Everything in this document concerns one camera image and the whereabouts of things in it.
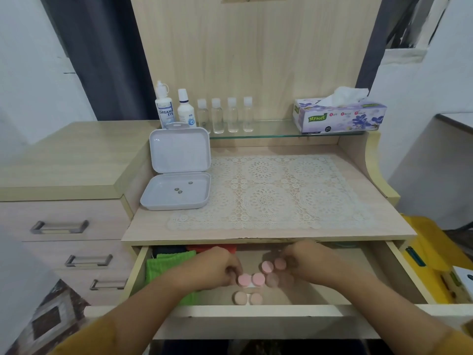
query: yellow sleeve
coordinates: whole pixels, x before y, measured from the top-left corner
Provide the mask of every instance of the yellow sleeve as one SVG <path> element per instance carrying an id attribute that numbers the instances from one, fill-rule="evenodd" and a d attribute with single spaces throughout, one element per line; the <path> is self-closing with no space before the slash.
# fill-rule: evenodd
<path id="1" fill-rule="evenodd" d="M 102 316 L 92 324 L 54 348 L 50 355 L 108 355 L 117 354 L 116 329 L 108 316 Z"/>
<path id="2" fill-rule="evenodd" d="M 453 330 L 437 345 L 430 355 L 471 355 L 473 339 L 460 331 Z"/>

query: white bottle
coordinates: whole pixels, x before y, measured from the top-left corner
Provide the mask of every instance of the white bottle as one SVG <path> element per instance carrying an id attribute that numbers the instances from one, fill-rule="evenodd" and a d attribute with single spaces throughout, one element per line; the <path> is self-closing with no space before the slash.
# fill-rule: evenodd
<path id="1" fill-rule="evenodd" d="M 243 131 L 253 132 L 254 129 L 254 113 L 253 113 L 253 97 L 243 97 Z"/>
<path id="2" fill-rule="evenodd" d="M 231 133 L 238 132 L 238 109 L 237 99 L 235 97 L 228 98 L 228 131 Z"/>
<path id="3" fill-rule="evenodd" d="M 179 102 L 180 106 L 177 109 L 177 114 L 179 114 L 179 122 L 186 123 L 189 127 L 197 127 L 195 124 L 195 113 L 194 107 L 189 103 L 189 97 L 187 97 L 186 89 L 178 89 Z"/>
<path id="4" fill-rule="evenodd" d="M 169 87 L 166 84 L 158 81 L 156 84 L 156 108 L 159 114 L 159 120 L 161 121 L 161 127 L 168 129 L 168 124 L 175 122 L 173 100 L 168 97 Z"/>
<path id="5" fill-rule="evenodd" d="M 197 100 L 197 121 L 199 127 L 205 128 L 210 133 L 209 110 L 207 109 L 207 100 L 200 98 Z"/>
<path id="6" fill-rule="evenodd" d="M 215 134 L 220 134 L 225 131 L 223 123 L 223 110 L 220 107 L 220 98 L 212 98 L 212 127 Z"/>

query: person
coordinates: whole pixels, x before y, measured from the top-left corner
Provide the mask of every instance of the person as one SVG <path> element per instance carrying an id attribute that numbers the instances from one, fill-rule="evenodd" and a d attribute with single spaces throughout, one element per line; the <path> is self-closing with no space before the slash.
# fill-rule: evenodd
<path id="1" fill-rule="evenodd" d="M 372 274 L 311 240 L 281 253 L 295 277 L 333 288 L 366 318 L 396 355 L 473 354 L 473 340 L 428 315 Z M 168 270 L 56 346 L 52 354 L 141 354 L 188 293 L 228 286 L 243 273 L 236 255 L 214 247 Z"/>

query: white lace placemat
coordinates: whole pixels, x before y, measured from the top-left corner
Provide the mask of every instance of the white lace placemat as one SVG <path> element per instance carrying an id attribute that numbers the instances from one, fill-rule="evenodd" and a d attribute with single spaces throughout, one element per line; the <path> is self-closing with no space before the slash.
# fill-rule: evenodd
<path id="1" fill-rule="evenodd" d="M 368 209 L 330 156 L 213 158 L 210 198 L 175 211 L 171 230 L 367 228 Z"/>

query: green cloth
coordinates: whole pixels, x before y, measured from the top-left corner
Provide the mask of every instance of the green cloth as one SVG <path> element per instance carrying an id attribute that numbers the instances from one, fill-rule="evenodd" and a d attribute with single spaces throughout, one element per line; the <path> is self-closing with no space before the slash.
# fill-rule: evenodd
<path id="1" fill-rule="evenodd" d="M 197 253 L 195 250 L 177 254 L 158 254 L 155 259 L 146 261 L 146 284 L 151 280 L 163 274 L 166 270 L 171 269 L 180 263 L 192 258 Z M 197 304 L 197 293 L 191 292 L 186 295 L 179 305 L 195 305 Z"/>

